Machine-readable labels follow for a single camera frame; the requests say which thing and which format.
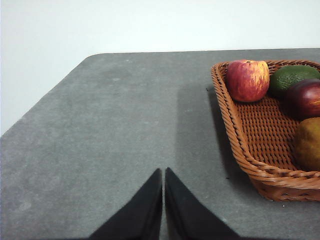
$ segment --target gray table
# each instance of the gray table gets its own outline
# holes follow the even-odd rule
[[[319,238],[319,202],[268,201],[233,159],[210,67],[235,59],[320,62],[320,49],[82,61],[1,138],[2,239],[86,237],[166,167],[241,236]]]

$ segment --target red apple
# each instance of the red apple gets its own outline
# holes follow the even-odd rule
[[[284,102],[299,120],[320,117],[320,79],[304,79],[289,87]]]
[[[226,72],[226,87],[232,99],[255,102],[262,99],[269,87],[269,68],[265,61],[235,60]]]

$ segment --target white wall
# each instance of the white wall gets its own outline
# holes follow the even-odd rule
[[[319,0],[1,0],[1,134],[89,55],[320,47]]]

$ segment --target basket weave bottom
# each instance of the basket weave bottom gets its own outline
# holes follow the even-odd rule
[[[250,178],[259,194],[274,201],[320,201],[320,191],[266,185]]]

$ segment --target woven basket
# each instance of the woven basket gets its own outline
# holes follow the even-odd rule
[[[284,113],[277,99],[254,103],[233,101],[225,85],[229,62],[211,68],[217,100],[232,153],[258,192],[269,200],[320,201],[320,172],[295,163],[293,139],[299,121]],[[270,75],[286,65],[320,64],[308,60],[266,60]]]

